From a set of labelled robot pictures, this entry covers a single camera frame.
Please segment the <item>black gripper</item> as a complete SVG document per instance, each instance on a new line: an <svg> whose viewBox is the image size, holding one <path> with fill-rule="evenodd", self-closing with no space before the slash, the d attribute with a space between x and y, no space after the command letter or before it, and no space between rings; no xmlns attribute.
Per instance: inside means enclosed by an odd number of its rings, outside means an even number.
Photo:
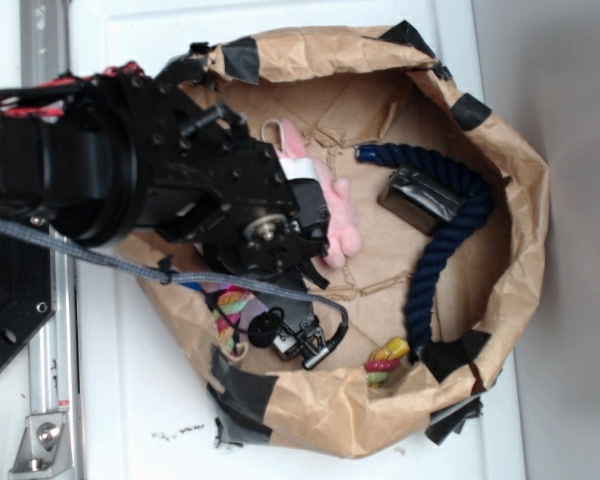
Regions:
<svg viewBox="0 0 600 480"><path fill-rule="evenodd" d="M199 106L180 87L177 73L200 73L181 60L157 78L135 62L117 69L123 105L139 161L135 229L169 242L197 243L213 269L270 280L309 266L329 248L330 213L314 161L281 157L254 139L246 118L224 102ZM348 316L325 336L299 273L259 291L248 305L248 327L280 307L284 322L273 348L285 361L302 357L311 370L343 341Z"/></svg>

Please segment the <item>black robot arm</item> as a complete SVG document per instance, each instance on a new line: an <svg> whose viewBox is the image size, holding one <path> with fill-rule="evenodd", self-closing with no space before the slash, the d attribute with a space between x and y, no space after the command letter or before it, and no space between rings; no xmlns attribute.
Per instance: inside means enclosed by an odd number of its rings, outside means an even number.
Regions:
<svg viewBox="0 0 600 480"><path fill-rule="evenodd" d="M89 77L70 73L0 90L0 233L106 264L96 248L135 229L201 247L206 273L125 264L134 276L200 287L224 283L264 295L251 342L301 355L312 369L344 339L326 337L306 283L325 287L312 261L329 247L330 215L316 180L285 172L274 148L223 103L203 108L182 90L205 70L181 57L156 77L134 62Z"/></svg>

